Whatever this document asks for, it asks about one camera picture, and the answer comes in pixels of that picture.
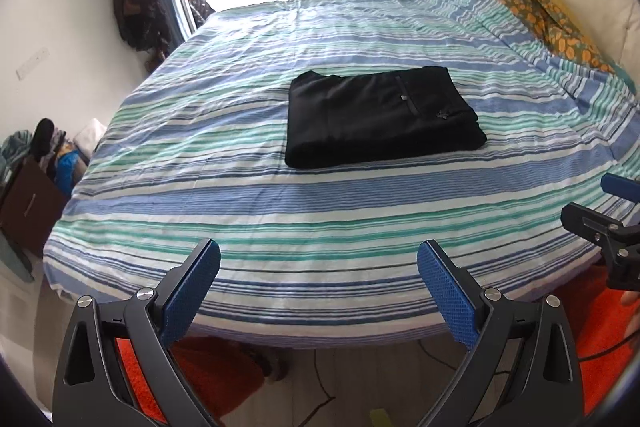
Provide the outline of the person's right hand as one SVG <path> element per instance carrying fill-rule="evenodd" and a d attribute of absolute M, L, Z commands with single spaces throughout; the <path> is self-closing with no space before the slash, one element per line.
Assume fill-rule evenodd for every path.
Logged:
<path fill-rule="evenodd" d="M 639 350 L 639 329 L 640 329 L 640 293 L 639 291 L 625 291 L 620 297 L 620 304 L 632 310 L 630 314 L 624 337 L 629 338 L 629 346 L 632 350 Z"/>

